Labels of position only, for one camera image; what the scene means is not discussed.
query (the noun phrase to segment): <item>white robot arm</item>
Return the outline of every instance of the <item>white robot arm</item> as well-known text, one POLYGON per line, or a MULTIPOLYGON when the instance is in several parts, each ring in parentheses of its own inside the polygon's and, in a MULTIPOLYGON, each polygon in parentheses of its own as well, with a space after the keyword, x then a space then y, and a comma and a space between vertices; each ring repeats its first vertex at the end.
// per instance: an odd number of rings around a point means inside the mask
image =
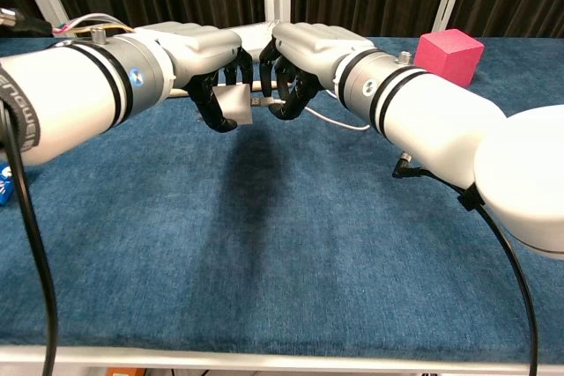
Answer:
POLYGON ((344 107, 449 185, 476 191, 527 247, 564 259, 564 177, 548 173, 564 160, 564 106, 507 118, 490 100, 409 64, 344 28, 278 24, 261 53, 263 93, 271 96, 276 61, 280 119, 296 118, 317 91, 334 89, 344 107), (285 90, 296 79, 291 92, 285 90))
POLYGON ((163 23, 108 38, 94 31, 91 41, 0 58, 0 100, 17 124, 24 164, 36 165, 160 103, 172 88, 189 91, 210 128, 232 130, 237 124, 223 116, 212 86, 224 67, 234 84, 237 66, 252 81, 239 35, 213 26, 163 23))

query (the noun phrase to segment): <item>black stripe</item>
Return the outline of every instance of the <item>black stripe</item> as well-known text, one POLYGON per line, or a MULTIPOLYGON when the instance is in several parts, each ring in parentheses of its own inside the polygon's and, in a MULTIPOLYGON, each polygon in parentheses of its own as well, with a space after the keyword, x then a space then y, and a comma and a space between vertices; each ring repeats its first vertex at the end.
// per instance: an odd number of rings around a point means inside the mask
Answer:
POLYGON ((114 119, 112 120, 112 124, 109 126, 109 128, 112 128, 117 122, 117 120, 119 119, 120 113, 122 112, 122 97, 120 96, 120 91, 119 88, 117 87, 117 84, 114 81, 114 77, 109 72, 108 68, 106 68, 104 64, 100 62, 100 60, 92 53, 85 51, 83 48, 73 46, 72 44, 68 44, 66 46, 61 46, 61 47, 71 48, 72 50, 76 50, 77 52, 82 53, 84 56, 90 59, 94 63, 94 65, 96 65, 98 69, 100 69, 102 74, 104 74, 104 77, 106 77, 106 80, 108 81, 108 84, 112 89, 112 94, 114 94, 115 113, 114 113, 114 119))
POLYGON ((372 125, 372 128, 374 128, 376 131, 378 130, 378 127, 376 127, 376 108, 378 107, 378 100, 380 100, 380 98, 382 97, 382 93, 395 77, 397 77, 399 74, 406 72, 407 70, 414 70, 415 68, 417 68, 417 66, 409 65, 394 70, 391 74, 389 74, 386 77, 386 79, 382 81, 380 85, 378 85, 374 97, 372 98, 372 102, 370 103, 370 116, 369 116, 370 124, 372 125))
POLYGON ((381 50, 379 48, 370 48, 369 50, 365 50, 364 52, 360 52, 345 66, 345 69, 343 70, 343 73, 341 74, 341 79, 338 82, 338 99, 341 100, 341 104, 345 108, 348 109, 348 107, 346 107, 346 104, 345 104, 345 83, 346 83, 346 79, 349 77, 349 74, 351 73, 351 70, 354 68, 354 66, 358 62, 360 62, 362 59, 364 59, 368 55, 371 55, 373 53, 380 52, 380 51, 381 50))
POLYGON ((127 121, 127 119, 130 117, 131 109, 133 108, 133 88, 131 87, 130 78, 128 77, 127 72, 123 68, 122 64, 119 63, 117 59, 115 59, 114 55, 94 43, 87 41, 73 41, 72 44, 81 44, 96 50, 96 52, 100 53, 102 56, 108 59, 108 61, 114 66, 118 75, 122 79, 123 86, 125 87, 125 113, 123 114, 122 121, 119 123, 121 124, 127 121))
POLYGON ((394 88, 391 89, 390 94, 388 94, 388 97, 386 97, 386 100, 382 104, 382 109, 380 110, 380 118, 378 119, 378 123, 380 124, 380 134, 382 134, 384 137, 386 137, 386 131, 384 130, 384 119, 386 117, 386 112, 388 111, 388 106, 390 105, 390 102, 392 101, 392 99, 396 96, 397 92, 399 92, 399 90, 404 85, 409 83, 412 79, 414 79, 414 78, 416 78, 420 75, 425 75, 425 74, 428 74, 428 73, 429 72, 427 72, 426 70, 421 70, 419 72, 413 72, 412 74, 410 74, 407 77, 405 77, 404 79, 402 79, 399 83, 396 84, 396 86, 394 88))

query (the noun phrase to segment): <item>pink cube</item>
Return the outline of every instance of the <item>pink cube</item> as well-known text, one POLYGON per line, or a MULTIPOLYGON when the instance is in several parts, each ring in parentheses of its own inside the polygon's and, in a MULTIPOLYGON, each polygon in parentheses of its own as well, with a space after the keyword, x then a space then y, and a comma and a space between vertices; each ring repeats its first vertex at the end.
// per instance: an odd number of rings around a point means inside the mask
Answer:
POLYGON ((414 63, 466 87, 472 81, 483 51, 482 43, 460 30, 438 31, 421 35, 414 63))

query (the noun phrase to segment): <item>blue tablecloth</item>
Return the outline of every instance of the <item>blue tablecloth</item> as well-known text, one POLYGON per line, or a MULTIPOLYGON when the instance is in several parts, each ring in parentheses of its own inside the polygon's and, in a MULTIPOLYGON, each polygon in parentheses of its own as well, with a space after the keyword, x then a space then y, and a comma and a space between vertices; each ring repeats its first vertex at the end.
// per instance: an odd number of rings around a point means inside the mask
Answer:
MULTIPOLYGON (((564 102, 564 41, 484 42, 474 92, 507 114, 564 102)), ((0 54, 49 43, 0 40, 0 54)), ((311 106, 359 123, 324 93, 311 106)), ((372 130, 254 112, 221 135, 168 100, 28 169, 61 345, 528 361, 507 259, 449 189, 393 180, 399 150, 372 130)), ((44 343, 15 200, 0 209, 0 343, 44 343)), ((564 262, 516 250, 540 361, 564 364, 564 262)))

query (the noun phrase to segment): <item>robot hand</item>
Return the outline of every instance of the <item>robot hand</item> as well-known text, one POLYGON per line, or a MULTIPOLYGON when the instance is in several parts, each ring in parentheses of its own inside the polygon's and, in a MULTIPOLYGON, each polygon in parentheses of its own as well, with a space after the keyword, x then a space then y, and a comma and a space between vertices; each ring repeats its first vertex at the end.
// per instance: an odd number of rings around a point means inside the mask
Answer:
POLYGON ((564 160, 564 105, 506 118, 493 102, 411 66, 408 54, 389 55, 335 26, 278 24, 260 59, 265 96, 278 59, 286 101, 271 106, 278 118, 296 118, 318 90, 334 88, 344 107, 404 152, 394 176, 428 174, 407 167, 413 157, 425 172, 466 190, 465 207, 487 204, 523 244, 564 258, 564 177, 546 169, 547 154, 551 163, 564 160))
POLYGON ((213 94, 218 71, 236 67, 252 81, 252 60, 228 30, 162 23, 91 41, 62 41, 40 52, 0 58, 0 101, 17 125, 25 164, 36 165, 119 125, 184 88, 205 123, 236 128, 213 94))

